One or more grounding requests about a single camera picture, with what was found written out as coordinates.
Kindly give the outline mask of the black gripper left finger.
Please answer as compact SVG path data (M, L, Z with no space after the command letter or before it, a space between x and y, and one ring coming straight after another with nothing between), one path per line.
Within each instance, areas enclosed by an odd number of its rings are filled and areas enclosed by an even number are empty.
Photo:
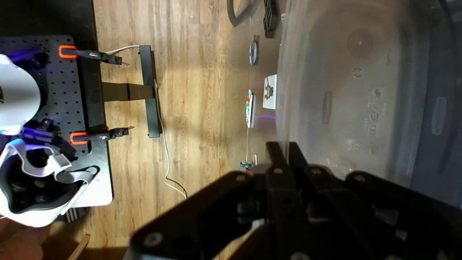
M139 260L212 260L246 237L243 259L308 256L308 224L298 177L305 158L293 142L266 145L270 165L233 171L134 232Z

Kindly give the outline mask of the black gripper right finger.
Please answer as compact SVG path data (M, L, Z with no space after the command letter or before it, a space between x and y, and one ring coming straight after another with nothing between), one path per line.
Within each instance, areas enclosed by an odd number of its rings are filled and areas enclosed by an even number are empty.
M363 260L462 260L462 214L455 207L364 171L337 178L289 145L302 198L312 217L326 219Z

